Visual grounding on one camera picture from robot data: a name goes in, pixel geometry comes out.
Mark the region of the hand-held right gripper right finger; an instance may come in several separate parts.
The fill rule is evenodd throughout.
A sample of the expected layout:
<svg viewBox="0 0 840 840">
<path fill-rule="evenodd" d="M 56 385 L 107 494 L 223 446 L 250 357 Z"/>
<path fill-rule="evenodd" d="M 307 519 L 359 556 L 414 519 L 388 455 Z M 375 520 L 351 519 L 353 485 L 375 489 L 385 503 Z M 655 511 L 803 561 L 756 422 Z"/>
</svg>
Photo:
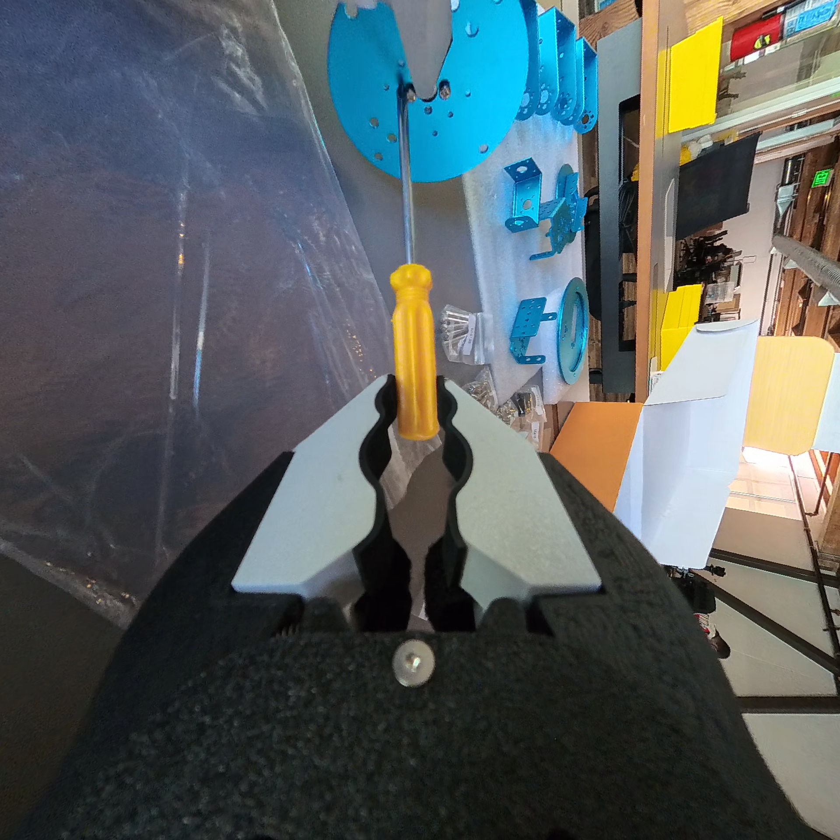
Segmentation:
<svg viewBox="0 0 840 840">
<path fill-rule="evenodd" d="M 437 378 L 443 461 L 454 481 L 426 559 L 436 631 L 473 631 L 499 600 L 590 595 L 602 578 L 540 454 L 463 388 Z"/>
</svg>

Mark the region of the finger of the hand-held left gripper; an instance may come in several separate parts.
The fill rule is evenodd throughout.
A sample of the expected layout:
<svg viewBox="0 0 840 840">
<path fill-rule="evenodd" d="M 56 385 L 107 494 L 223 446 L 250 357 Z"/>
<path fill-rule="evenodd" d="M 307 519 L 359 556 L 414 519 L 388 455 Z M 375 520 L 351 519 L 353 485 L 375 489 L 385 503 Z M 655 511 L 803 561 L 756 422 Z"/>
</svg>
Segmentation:
<svg viewBox="0 0 840 840">
<path fill-rule="evenodd" d="M 448 2 L 338 2 L 337 100 L 434 98 L 452 34 Z"/>
</svg>

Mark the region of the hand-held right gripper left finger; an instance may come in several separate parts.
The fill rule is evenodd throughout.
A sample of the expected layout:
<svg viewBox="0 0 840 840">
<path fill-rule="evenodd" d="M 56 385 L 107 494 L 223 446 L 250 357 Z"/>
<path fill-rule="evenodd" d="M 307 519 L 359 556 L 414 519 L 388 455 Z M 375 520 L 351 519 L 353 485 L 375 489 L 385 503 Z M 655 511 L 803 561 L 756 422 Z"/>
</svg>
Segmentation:
<svg viewBox="0 0 840 840">
<path fill-rule="evenodd" d="M 406 630 L 411 562 L 382 487 L 395 419 L 389 374 L 294 448 L 233 577 L 236 592 L 330 599 L 364 632 Z"/>
</svg>

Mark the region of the blue round metal plate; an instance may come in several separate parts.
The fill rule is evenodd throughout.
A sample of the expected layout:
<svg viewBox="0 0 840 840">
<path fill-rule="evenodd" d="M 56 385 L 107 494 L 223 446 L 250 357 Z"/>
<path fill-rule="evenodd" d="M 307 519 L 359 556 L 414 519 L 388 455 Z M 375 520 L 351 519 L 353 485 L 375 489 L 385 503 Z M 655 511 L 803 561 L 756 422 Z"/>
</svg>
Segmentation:
<svg viewBox="0 0 840 840">
<path fill-rule="evenodd" d="M 444 182 L 483 162 L 518 118 L 536 49 L 534 2 L 452 3 L 452 40 L 433 98 L 407 103 L 414 182 Z M 356 150 L 398 178 L 397 90 L 413 84 L 392 9 L 351 15 L 339 3 L 329 37 L 332 103 Z"/>
</svg>

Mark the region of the yellow-handled screwdriver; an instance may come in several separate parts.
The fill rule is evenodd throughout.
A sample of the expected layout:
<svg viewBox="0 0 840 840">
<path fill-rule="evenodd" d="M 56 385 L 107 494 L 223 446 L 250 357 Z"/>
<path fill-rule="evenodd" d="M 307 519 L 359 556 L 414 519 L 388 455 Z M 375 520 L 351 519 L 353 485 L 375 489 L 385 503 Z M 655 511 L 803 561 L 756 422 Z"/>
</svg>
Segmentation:
<svg viewBox="0 0 840 840">
<path fill-rule="evenodd" d="M 415 261 L 408 94 L 409 87 L 401 82 L 396 101 L 405 263 L 391 275 L 395 293 L 392 332 L 398 432 L 418 442 L 438 433 L 437 366 L 429 301 L 433 278 L 428 268 Z"/>
</svg>

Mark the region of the wood-edged grey desk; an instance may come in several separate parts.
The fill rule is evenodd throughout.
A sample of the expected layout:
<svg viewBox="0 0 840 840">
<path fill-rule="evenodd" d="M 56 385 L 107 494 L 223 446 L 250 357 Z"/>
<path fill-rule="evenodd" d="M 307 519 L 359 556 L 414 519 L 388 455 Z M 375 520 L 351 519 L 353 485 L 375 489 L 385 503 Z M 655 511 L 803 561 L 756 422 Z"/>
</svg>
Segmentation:
<svg viewBox="0 0 840 840">
<path fill-rule="evenodd" d="M 681 2 L 643 2 L 643 15 L 599 39 L 597 155 L 602 385 L 647 400 L 658 362 L 664 295 L 673 287 L 680 136 L 668 133 L 670 49 L 686 35 Z M 621 184 L 624 119 L 638 114 L 636 298 L 624 299 Z"/>
</svg>

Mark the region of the orange and white cardboard box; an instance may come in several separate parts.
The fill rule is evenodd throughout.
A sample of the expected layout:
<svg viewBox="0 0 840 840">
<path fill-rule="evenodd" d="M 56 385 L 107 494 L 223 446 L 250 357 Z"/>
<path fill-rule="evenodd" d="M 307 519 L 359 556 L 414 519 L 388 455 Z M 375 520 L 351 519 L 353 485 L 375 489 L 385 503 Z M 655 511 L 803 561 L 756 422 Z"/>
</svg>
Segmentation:
<svg viewBox="0 0 840 840">
<path fill-rule="evenodd" d="M 760 327 L 697 324 L 645 403 L 578 402 L 550 453 L 662 565 L 702 570 L 736 478 Z"/>
</svg>

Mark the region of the pile of small screw bags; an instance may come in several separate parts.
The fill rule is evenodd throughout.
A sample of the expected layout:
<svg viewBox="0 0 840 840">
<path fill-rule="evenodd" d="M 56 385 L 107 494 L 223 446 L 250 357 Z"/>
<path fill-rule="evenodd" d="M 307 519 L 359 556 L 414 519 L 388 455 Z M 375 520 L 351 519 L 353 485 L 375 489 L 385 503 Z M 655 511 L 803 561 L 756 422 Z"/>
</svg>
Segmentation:
<svg viewBox="0 0 840 840">
<path fill-rule="evenodd" d="M 448 304 L 439 314 L 437 335 L 449 361 L 476 368 L 463 389 L 535 450 L 541 451 L 548 422 L 541 391 L 537 385 L 531 385 L 517 390 L 505 402 L 499 400 L 490 370 L 494 352 L 491 328 L 490 315 Z"/>
</svg>

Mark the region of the white foam sheet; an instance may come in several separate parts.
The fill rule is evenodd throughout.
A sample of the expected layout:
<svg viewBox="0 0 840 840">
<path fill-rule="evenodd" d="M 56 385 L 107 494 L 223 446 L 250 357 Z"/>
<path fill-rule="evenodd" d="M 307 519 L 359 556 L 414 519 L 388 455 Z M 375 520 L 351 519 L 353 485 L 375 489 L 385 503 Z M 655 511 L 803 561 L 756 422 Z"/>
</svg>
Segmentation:
<svg viewBox="0 0 840 840">
<path fill-rule="evenodd" d="M 556 312 L 570 280 L 585 278 L 585 270 L 582 233 L 559 254 L 530 259 L 532 254 L 549 249 L 549 222 L 522 233 L 508 231 L 505 221 L 510 216 L 514 184 L 504 168 L 533 158 L 542 174 L 540 201 L 547 202 L 554 197 L 561 166 L 568 164 L 575 172 L 580 169 L 580 142 L 580 135 L 571 126 L 548 114 L 534 114 L 524 121 L 516 119 L 483 162 L 462 176 L 480 303 L 493 321 L 491 375 L 502 402 L 539 372 L 546 403 L 589 400 L 583 374 L 573 384 L 562 377 L 555 346 L 557 321 L 543 323 L 529 342 L 530 352 L 546 355 L 542 364 L 520 364 L 509 351 L 510 331 L 520 300 L 546 297 L 547 312 Z"/>
</svg>

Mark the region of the clear plastic bag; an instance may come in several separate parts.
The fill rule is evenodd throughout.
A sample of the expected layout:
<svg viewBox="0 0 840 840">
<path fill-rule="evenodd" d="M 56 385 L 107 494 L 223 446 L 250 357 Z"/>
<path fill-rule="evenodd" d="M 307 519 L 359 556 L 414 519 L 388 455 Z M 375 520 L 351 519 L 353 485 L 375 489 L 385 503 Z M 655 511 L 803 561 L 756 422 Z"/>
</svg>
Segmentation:
<svg viewBox="0 0 840 840">
<path fill-rule="evenodd" d="M 273 2 L 2 2 L 2 557 L 125 628 L 392 370 Z"/>
</svg>

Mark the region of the red fire extinguisher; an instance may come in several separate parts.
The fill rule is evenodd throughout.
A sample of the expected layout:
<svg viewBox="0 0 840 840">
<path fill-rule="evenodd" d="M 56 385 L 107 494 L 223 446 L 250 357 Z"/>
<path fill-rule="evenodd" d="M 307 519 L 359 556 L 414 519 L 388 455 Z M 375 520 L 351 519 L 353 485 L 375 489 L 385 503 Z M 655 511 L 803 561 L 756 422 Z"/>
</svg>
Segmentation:
<svg viewBox="0 0 840 840">
<path fill-rule="evenodd" d="M 737 28 L 731 37 L 730 62 L 778 44 L 784 28 L 784 10 L 766 12 L 750 24 Z"/>
</svg>

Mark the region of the grey finned ceiling tube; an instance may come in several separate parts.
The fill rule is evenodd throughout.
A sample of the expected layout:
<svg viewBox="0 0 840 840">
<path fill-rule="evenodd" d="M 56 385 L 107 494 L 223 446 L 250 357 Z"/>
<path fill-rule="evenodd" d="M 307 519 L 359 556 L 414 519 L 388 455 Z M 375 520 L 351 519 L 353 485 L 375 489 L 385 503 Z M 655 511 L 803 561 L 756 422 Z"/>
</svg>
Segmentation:
<svg viewBox="0 0 840 840">
<path fill-rule="evenodd" d="M 796 239 L 778 234 L 772 238 L 772 247 L 777 253 L 792 261 L 813 284 L 825 291 L 819 303 L 820 306 L 839 305 L 838 261 L 826 257 L 822 252 Z"/>
</svg>

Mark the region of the large blue U bracket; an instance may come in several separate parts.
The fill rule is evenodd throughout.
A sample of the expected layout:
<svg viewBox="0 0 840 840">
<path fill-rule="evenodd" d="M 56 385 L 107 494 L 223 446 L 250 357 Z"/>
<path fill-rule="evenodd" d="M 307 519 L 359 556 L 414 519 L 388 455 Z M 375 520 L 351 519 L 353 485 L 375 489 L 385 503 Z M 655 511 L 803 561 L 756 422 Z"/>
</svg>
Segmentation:
<svg viewBox="0 0 840 840">
<path fill-rule="evenodd" d="M 581 87 L 579 90 L 580 113 L 574 129 L 578 134 L 586 134 L 594 129 L 599 116 L 598 56 L 584 37 L 577 38 L 575 56 L 578 59 Z"/>
<path fill-rule="evenodd" d="M 563 89 L 564 16 L 556 7 L 547 8 L 538 18 L 539 103 L 537 114 L 559 120 L 558 101 Z"/>
<path fill-rule="evenodd" d="M 584 69 L 582 43 L 576 26 L 562 13 L 557 17 L 560 92 L 554 108 L 554 118 L 572 127 L 581 116 L 584 104 Z"/>
<path fill-rule="evenodd" d="M 530 119 L 539 104 L 539 13 L 538 11 L 526 14 L 526 29 L 528 36 L 528 68 L 525 87 L 518 109 L 516 119 L 526 121 Z"/>
</svg>

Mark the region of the blue L bracket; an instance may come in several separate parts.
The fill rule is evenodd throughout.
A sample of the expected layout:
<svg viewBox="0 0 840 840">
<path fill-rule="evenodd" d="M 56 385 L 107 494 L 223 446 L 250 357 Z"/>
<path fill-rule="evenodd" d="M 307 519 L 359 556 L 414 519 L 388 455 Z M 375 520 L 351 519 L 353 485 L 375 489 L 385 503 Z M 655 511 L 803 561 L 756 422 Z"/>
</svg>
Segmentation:
<svg viewBox="0 0 840 840">
<path fill-rule="evenodd" d="M 520 300 L 509 337 L 509 352 L 518 364 L 543 364 L 544 354 L 529 353 L 529 343 L 535 337 L 542 322 L 556 319 L 556 313 L 545 313 L 546 297 Z"/>
</svg>

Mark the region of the small blue angled bracket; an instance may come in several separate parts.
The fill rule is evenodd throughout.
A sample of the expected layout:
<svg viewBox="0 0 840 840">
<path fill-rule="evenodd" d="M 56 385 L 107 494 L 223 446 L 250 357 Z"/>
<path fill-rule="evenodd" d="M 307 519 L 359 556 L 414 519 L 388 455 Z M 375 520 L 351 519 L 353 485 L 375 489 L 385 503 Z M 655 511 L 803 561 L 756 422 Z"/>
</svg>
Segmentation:
<svg viewBox="0 0 840 840">
<path fill-rule="evenodd" d="M 565 163 L 561 166 L 556 180 L 555 197 L 563 199 L 568 204 L 576 225 L 581 226 L 588 207 L 588 198 L 579 193 L 580 174 L 573 167 Z"/>
</svg>

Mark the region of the dark blue perforated bracket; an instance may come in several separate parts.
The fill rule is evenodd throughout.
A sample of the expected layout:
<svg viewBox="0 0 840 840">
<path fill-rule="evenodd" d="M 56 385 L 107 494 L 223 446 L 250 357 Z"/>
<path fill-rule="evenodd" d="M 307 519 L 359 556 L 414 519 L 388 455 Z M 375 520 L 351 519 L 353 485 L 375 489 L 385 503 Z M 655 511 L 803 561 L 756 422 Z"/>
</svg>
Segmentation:
<svg viewBox="0 0 840 840">
<path fill-rule="evenodd" d="M 550 221 L 549 231 L 545 235 L 550 248 L 542 253 L 530 255 L 529 259 L 547 259 L 562 253 L 564 247 L 571 244 L 575 236 L 583 230 L 587 207 L 588 199 L 580 196 L 562 197 L 541 203 L 539 221 Z"/>
</svg>

